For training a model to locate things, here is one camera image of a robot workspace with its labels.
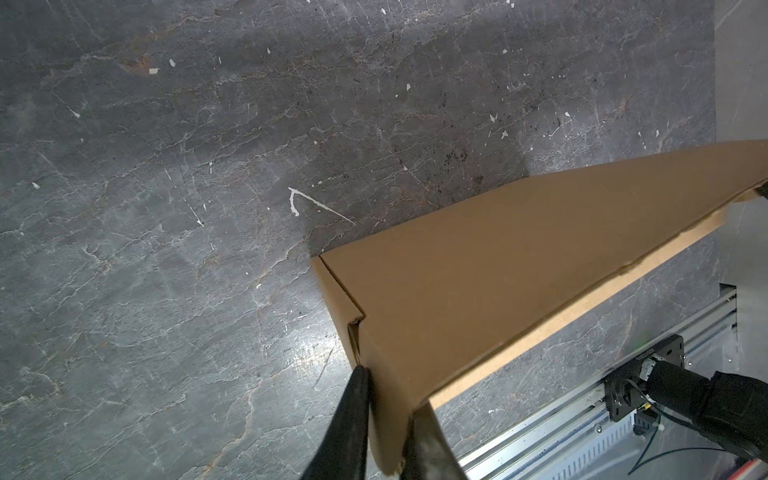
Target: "black mounting plate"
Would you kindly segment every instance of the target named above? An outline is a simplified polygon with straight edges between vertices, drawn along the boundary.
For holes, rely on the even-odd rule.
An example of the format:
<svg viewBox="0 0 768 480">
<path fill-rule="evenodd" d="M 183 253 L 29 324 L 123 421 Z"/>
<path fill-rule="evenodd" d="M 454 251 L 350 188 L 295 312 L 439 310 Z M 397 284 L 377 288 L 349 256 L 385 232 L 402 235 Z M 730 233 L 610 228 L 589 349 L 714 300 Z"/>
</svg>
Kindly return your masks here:
<svg viewBox="0 0 768 480">
<path fill-rule="evenodd" d="M 640 369 L 643 366 L 643 361 L 649 356 L 656 354 L 669 363 L 685 368 L 683 345 L 682 336 L 670 335 L 605 376 L 603 381 L 605 385 L 605 407 L 608 409 L 612 421 L 618 422 L 645 403 L 645 398 L 640 392 L 626 381 L 631 380 L 643 388 L 644 382 L 640 379 Z"/>
</svg>

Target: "metal frame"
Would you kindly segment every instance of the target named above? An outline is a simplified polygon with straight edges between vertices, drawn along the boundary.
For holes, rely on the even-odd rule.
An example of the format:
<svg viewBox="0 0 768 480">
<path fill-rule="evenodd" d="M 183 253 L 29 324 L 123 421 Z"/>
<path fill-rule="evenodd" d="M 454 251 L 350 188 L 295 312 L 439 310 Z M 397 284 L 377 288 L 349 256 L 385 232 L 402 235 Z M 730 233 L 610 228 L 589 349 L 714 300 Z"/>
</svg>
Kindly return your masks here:
<svg viewBox="0 0 768 480">
<path fill-rule="evenodd" d="M 567 395 L 546 405 L 475 451 L 464 455 L 458 463 L 464 468 L 470 480 L 491 478 L 525 480 L 544 471 L 553 471 L 553 466 L 560 463 L 563 458 L 576 451 L 584 450 L 585 446 L 594 443 L 598 435 L 604 431 L 608 433 L 610 429 L 608 435 L 603 435 L 601 441 L 594 443 L 594 453 L 590 449 L 584 450 L 586 456 L 585 462 L 582 463 L 585 465 L 576 464 L 570 471 L 566 469 L 562 472 L 563 475 L 567 475 L 562 478 L 575 476 L 578 473 L 577 470 L 587 467 L 586 464 L 589 463 L 591 456 L 600 453 L 601 449 L 610 447 L 604 444 L 606 439 L 613 438 L 617 442 L 623 438 L 623 435 L 631 433 L 631 424 L 629 429 L 626 429 L 624 423 L 631 422 L 632 415 L 625 417 L 619 423 L 613 423 L 608 418 L 603 378 L 618 366 L 673 334 L 683 337 L 687 355 L 694 353 L 736 322 L 735 299 L 735 288 L 724 290 L 718 300 L 661 333 L 589 381 L 571 390 Z"/>
</svg>

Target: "slate floor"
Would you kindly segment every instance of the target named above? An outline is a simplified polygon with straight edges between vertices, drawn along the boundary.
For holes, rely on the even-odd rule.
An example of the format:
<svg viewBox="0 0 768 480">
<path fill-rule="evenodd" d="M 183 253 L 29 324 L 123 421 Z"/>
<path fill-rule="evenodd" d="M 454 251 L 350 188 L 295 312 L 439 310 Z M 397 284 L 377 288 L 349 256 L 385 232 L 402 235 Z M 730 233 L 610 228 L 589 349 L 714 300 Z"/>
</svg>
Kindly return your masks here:
<svg viewBox="0 0 768 480">
<path fill-rule="evenodd" d="M 526 175 L 714 141 L 713 10 L 6 2 L 0 476 L 297 478 L 349 375 L 310 256 Z M 442 407 L 456 453 L 714 298 L 714 249 Z"/>
</svg>

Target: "cable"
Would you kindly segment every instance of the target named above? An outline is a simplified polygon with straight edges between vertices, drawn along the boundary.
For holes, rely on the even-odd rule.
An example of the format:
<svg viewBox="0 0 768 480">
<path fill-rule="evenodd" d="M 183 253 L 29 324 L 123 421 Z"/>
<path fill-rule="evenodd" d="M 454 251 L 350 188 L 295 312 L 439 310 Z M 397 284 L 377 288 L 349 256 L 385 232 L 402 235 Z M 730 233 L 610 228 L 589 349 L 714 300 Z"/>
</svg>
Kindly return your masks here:
<svg viewBox="0 0 768 480">
<path fill-rule="evenodd" d="M 653 460 L 661 458 L 661 457 L 663 457 L 665 455 L 669 455 L 670 453 L 685 452 L 686 450 L 712 450 L 712 451 L 715 451 L 715 452 L 728 452 L 727 450 L 713 449 L 711 447 L 686 447 L 685 449 L 669 450 L 667 452 L 660 453 L 659 455 L 654 455 L 654 456 L 650 457 L 648 460 L 646 460 L 645 462 L 642 462 L 642 463 L 638 464 L 637 466 L 633 467 L 632 470 L 630 470 L 629 473 L 627 473 L 627 475 L 633 473 L 635 470 L 637 470 L 641 466 L 646 465 L 647 463 L 651 463 Z"/>
<path fill-rule="evenodd" d="M 677 423 L 677 424 L 678 424 L 678 425 L 680 425 L 680 426 L 683 426 L 683 427 L 687 427 L 687 428 L 689 428 L 689 429 L 693 430 L 694 432 L 699 432 L 699 431 L 701 430 L 699 427 L 695 426 L 695 425 L 694 425 L 693 423 L 691 423 L 691 422 L 687 422 L 687 421 L 685 421 L 685 420 L 683 420 L 683 419 L 679 419 L 679 418 L 677 418 L 677 417 L 676 417 L 676 416 L 674 416 L 674 415 L 670 415 L 670 414 L 668 414 L 668 413 L 666 413 L 666 412 L 662 412 L 662 411 L 661 411 L 661 409 L 659 409 L 658 407 L 656 407 L 656 405 L 655 405 L 655 404 L 654 404 L 654 403 L 653 403 L 653 402 L 652 402 L 652 401 L 651 401 L 651 400 L 648 398 L 648 396 L 647 396 L 647 395 L 645 395 L 645 393 L 643 392 L 643 390 L 642 390 L 642 389 L 641 389 L 639 386 L 637 386 L 637 383 L 633 382 L 633 381 L 632 381 L 632 380 L 630 380 L 630 379 L 624 379 L 624 381 L 625 381 L 626 383 L 629 383 L 631 386 L 633 386 L 633 387 L 634 387 L 634 389 L 636 389 L 636 390 L 637 390 L 637 392 L 638 392 L 638 393 L 640 393 L 640 395 L 641 395 L 641 396 L 642 396 L 642 397 L 645 399 L 645 401 L 646 401 L 646 402 L 648 402 L 648 405 L 650 405 L 650 407 L 651 407 L 651 408 L 654 410 L 654 412 L 656 412 L 656 413 L 658 413 L 659 415 L 663 416 L 665 419 L 669 419 L 669 420 L 671 420 L 672 422 L 675 422 L 675 423 Z"/>
<path fill-rule="evenodd" d="M 656 438 L 656 434 L 659 432 L 659 425 L 661 425 L 661 417 L 659 417 L 659 421 L 656 422 L 656 429 L 654 430 L 654 434 L 650 436 L 650 440 L 648 440 L 648 443 L 645 445 L 645 449 L 640 454 L 639 457 L 637 457 L 637 461 L 632 465 L 632 468 L 629 469 L 629 472 L 627 472 L 627 475 L 632 475 L 635 470 L 640 468 L 642 465 L 640 465 L 640 462 L 643 461 L 643 457 L 646 453 L 648 453 L 648 449 L 650 448 L 650 444 L 654 442 L 654 439 Z"/>
</svg>

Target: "brown cardboard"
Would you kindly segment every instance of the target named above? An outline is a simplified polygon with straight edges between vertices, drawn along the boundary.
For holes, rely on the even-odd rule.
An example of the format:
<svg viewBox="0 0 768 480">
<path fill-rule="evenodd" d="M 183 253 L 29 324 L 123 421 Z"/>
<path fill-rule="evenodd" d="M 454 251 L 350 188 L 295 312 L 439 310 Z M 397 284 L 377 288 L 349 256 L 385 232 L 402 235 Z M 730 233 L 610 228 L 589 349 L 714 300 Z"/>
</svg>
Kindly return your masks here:
<svg viewBox="0 0 768 480">
<path fill-rule="evenodd" d="M 768 141 L 713 144 L 525 178 L 313 259 L 350 361 L 372 371 L 376 463 L 398 470 L 421 404 L 668 260 L 766 180 Z"/>
</svg>

